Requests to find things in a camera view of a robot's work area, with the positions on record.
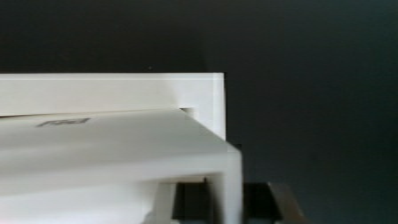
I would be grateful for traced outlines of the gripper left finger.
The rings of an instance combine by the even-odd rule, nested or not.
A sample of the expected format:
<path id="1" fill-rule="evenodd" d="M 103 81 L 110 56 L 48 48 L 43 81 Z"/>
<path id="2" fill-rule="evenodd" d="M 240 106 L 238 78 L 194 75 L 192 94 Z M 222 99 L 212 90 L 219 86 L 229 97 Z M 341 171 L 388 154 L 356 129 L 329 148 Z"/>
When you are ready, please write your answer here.
<path id="1" fill-rule="evenodd" d="M 173 219 L 181 224 L 212 223 L 212 194 L 205 183 L 178 184 Z"/>

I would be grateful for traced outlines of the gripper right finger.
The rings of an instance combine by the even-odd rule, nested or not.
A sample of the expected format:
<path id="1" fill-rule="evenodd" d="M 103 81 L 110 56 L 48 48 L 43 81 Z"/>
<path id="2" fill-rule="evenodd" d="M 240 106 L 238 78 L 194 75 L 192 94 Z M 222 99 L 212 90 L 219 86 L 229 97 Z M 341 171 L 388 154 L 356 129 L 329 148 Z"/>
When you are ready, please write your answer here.
<path id="1" fill-rule="evenodd" d="M 286 184 L 268 182 L 244 185 L 244 224 L 309 224 Z"/>

